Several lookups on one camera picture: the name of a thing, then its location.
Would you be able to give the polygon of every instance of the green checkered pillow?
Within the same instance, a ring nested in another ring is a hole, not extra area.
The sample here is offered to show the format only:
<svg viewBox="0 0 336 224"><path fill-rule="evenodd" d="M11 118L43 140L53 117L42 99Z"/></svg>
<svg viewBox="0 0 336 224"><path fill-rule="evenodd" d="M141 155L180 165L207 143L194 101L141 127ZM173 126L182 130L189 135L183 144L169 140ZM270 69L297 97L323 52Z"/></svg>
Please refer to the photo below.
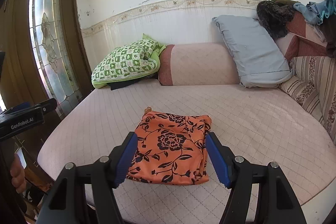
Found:
<svg viewBox="0 0 336 224"><path fill-rule="evenodd" d="M126 81L150 75L160 67L162 46L154 40L142 39L115 48L92 73L92 84L101 88L107 83Z"/></svg>

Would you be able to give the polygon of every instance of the gray pillow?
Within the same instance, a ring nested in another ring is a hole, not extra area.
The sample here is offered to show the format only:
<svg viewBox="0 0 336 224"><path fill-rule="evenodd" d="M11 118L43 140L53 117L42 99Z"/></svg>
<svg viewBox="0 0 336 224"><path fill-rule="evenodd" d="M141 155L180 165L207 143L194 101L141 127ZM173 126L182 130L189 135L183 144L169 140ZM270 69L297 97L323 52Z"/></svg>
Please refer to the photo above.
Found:
<svg viewBox="0 0 336 224"><path fill-rule="evenodd" d="M257 20L221 15L212 21L233 56L241 85L274 88L292 77L283 54Z"/></svg>

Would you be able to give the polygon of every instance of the striped cushion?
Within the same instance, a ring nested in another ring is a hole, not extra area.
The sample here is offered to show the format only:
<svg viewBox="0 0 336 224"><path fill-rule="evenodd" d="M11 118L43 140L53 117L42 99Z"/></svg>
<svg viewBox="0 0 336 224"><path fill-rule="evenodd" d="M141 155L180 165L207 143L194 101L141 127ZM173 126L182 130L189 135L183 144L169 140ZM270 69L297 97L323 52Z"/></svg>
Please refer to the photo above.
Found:
<svg viewBox="0 0 336 224"><path fill-rule="evenodd" d="M305 111L324 125L319 94L313 85L308 84L298 77L293 76L280 85L280 89L292 97Z"/></svg>
<svg viewBox="0 0 336 224"><path fill-rule="evenodd" d="M326 56L300 56L292 59L290 67L298 79L315 87L324 121L321 124L336 144L336 60Z"/></svg>

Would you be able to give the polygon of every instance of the orange floral garment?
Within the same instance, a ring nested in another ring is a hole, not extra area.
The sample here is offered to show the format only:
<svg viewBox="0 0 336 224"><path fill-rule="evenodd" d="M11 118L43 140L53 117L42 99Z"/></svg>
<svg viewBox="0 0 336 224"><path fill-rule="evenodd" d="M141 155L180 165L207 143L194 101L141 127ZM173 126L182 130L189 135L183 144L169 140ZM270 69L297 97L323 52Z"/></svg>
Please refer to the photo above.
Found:
<svg viewBox="0 0 336 224"><path fill-rule="evenodd" d="M207 182L205 136L211 118L150 111L135 129L138 149L127 178L147 183L191 185Z"/></svg>

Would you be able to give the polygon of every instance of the metal screw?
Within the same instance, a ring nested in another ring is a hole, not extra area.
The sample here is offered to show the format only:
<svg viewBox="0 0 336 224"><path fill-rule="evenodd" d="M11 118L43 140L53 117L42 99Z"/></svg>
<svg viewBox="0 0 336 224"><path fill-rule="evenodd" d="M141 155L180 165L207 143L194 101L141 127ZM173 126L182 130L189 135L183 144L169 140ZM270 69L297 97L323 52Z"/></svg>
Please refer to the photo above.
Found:
<svg viewBox="0 0 336 224"><path fill-rule="evenodd" d="M99 161L100 161L100 162L108 162L109 159L110 159L110 158L109 158L108 156L102 156L102 157L100 157Z"/></svg>
<svg viewBox="0 0 336 224"><path fill-rule="evenodd" d="M68 169L70 170L71 168L73 168L75 165L72 163L72 162L68 162L66 165L65 165L65 169Z"/></svg>
<svg viewBox="0 0 336 224"><path fill-rule="evenodd" d="M237 156L237 157L235 157L235 161L239 162L239 163L242 163L244 161L244 158L242 156Z"/></svg>
<svg viewBox="0 0 336 224"><path fill-rule="evenodd" d="M274 169L279 167L279 163L277 163L276 161L271 161L270 165Z"/></svg>

